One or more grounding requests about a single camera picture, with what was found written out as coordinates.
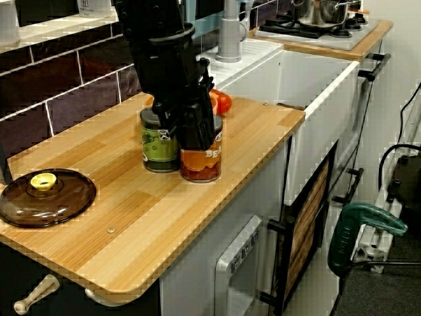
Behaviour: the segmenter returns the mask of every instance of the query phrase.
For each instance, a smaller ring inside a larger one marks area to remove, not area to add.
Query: stovetop
[[[378,21],[366,19],[366,24],[359,25],[360,30],[348,30],[349,37],[338,38],[332,36],[332,34],[336,34],[340,26],[329,30],[309,28],[297,22],[294,23],[291,15],[285,14],[278,15],[275,19],[266,20],[265,24],[255,32],[255,36],[350,51],[376,28]]]

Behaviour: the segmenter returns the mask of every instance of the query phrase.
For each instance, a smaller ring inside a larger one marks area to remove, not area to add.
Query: white shelf
[[[91,30],[114,22],[118,22],[118,17],[115,8],[112,7],[111,15],[106,18],[82,18],[77,14],[24,26],[20,28],[20,41],[0,46],[0,53]]]

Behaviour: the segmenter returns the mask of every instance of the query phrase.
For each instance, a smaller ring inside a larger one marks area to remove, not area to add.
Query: yellow lid knob
[[[53,187],[56,179],[57,177],[52,173],[40,173],[31,179],[31,185],[39,191],[48,191]]]

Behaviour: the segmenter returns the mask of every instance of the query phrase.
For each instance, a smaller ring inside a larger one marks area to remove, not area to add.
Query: orange tin can
[[[180,151],[180,172],[188,181],[197,183],[212,182],[222,172],[222,119],[214,115],[215,141],[206,151]]]

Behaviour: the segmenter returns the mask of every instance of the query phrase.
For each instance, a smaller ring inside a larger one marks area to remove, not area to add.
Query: cabinet door
[[[162,316],[214,316],[216,263],[253,215],[263,221],[259,230],[257,289],[270,293],[277,236],[266,227],[269,219],[280,217],[285,156],[286,144],[162,274]],[[253,315],[268,313],[268,306],[260,302],[255,302],[253,309]]]

